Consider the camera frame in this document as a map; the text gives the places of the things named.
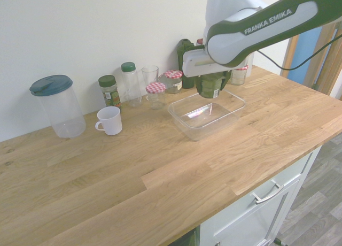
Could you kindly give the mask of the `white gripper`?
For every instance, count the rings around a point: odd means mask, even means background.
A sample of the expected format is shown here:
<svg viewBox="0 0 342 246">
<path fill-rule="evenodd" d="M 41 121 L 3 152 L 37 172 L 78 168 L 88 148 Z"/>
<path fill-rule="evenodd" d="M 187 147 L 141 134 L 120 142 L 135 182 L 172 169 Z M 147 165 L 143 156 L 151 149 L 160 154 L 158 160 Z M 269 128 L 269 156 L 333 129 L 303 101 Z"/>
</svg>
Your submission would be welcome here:
<svg viewBox="0 0 342 246">
<path fill-rule="evenodd" d="M 196 89 L 199 95 L 203 92 L 203 77 L 217 72 L 223 72 L 220 90 L 228 83 L 233 68 L 225 67 L 212 60 L 204 45 L 186 45 L 183 47 L 182 71 L 187 78 L 195 77 Z"/>
</svg>

